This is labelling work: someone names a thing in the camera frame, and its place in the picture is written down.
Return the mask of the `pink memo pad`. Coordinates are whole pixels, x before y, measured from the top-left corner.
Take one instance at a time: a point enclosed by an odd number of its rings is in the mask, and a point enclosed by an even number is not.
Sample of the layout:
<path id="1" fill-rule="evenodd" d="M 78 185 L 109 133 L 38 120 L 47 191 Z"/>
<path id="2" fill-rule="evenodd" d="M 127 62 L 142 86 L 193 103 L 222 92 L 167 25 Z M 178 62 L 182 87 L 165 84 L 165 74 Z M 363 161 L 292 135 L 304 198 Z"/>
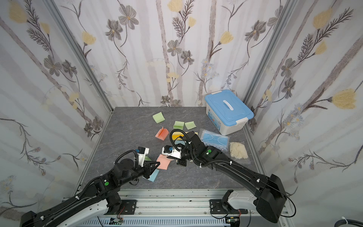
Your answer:
<path id="1" fill-rule="evenodd" d="M 157 158 L 157 162 L 160 163 L 157 169 L 167 170 L 170 162 L 172 161 L 174 161 L 174 159 L 169 159 L 168 156 L 160 154 Z"/>

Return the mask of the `torn green memo page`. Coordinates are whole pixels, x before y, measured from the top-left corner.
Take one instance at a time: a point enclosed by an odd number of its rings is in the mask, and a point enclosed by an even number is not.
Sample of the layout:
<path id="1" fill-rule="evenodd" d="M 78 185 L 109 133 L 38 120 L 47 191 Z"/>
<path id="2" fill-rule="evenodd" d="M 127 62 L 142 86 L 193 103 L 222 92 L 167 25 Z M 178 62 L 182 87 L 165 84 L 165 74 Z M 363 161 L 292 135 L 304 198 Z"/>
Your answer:
<path id="1" fill-rule="evenodd" d="M 194 121 L 191 121 L 191 122 L 186 122 L 185 127 L 187 128 L 187 130 L 191 130 L 196 128 L 197 126 Z"/>

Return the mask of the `large yellow memo pad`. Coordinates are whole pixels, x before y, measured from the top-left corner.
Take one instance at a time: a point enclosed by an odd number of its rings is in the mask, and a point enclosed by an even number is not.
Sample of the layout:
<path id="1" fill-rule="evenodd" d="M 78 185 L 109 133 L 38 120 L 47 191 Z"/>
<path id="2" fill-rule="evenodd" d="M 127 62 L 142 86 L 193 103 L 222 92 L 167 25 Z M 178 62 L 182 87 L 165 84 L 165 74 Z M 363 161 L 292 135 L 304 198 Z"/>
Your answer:
<path id="1" fill-rule="evenodd" d="M 175 141 L 182 141 L 182 138 L 184 137 L 184 134 L 182 132 L 176 131 L 172 134 L 172 140 Z"/>

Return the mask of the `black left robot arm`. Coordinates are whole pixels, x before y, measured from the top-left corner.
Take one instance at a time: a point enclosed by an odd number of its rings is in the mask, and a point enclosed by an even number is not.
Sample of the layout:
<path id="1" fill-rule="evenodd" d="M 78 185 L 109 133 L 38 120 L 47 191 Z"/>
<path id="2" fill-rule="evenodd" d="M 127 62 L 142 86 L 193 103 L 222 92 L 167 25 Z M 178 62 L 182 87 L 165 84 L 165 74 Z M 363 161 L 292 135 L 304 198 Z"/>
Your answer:
<path id="1" fill-rule="evenodd" d="M 117 160 L 107 173 L 90 180 L 84 189 L 73 197 L 45 211 L 29 211 L 22 215 L 21 227 L 70 227 L 84 220 L 103 214 L 116 214 L 122 210 L 122 200 L 118 195 L 121 186 L 149 178 L 160 162 L 137 160 Z"/>

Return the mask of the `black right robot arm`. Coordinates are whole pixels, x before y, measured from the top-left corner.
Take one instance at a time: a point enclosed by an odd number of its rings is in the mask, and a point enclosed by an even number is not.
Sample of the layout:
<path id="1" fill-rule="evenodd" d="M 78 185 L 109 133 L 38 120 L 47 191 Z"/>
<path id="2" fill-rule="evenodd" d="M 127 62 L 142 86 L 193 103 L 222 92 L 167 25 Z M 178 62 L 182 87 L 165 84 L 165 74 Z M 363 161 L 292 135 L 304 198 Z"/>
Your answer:
<path id="1" fill-rule="evenodd" d="M 256 210 L 266 220 L 277 223 L 287 201 L 287 195 L 281 179 L 276 175 L 266 176 L 233 161 L 221 150 L 212 146 L 201 146 L 181 151 L 177 164 L 186 166 L 193 161 L 199 168 L 208 167 L 221 172 L 244 188 L 255 197 L 252 202 L 243 202 L 236 198 L 236 193 L 229 191 L 224 200 L 235 209 Z"/>

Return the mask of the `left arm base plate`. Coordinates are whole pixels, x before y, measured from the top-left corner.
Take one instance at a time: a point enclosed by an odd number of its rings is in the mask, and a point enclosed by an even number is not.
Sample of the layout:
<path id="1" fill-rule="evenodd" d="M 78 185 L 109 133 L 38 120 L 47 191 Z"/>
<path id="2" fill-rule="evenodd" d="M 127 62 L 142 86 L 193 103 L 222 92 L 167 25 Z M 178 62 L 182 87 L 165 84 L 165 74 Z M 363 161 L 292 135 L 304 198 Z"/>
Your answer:
<path id="1" fill-rule="evenodd" d="M 111 205 L 106 215 L 134 215 L 137 207 L 137 200 L 121 200 Z"/>

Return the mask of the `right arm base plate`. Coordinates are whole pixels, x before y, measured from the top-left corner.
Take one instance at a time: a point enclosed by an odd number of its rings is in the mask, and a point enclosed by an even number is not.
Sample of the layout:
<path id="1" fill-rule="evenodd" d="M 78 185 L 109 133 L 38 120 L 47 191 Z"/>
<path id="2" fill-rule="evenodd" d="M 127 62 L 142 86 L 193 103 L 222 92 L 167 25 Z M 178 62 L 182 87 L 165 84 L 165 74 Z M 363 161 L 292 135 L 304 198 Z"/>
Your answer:
<path id="1" fill-rule="evenodd" d="M 209 200 L 209 208 L 213 215 L 239 215 L 239 214 L 248 214 L 249 211 L 245 209 L 236 210 L 227 202 L 223 202 L 221 199 L 211 199 Z"/>

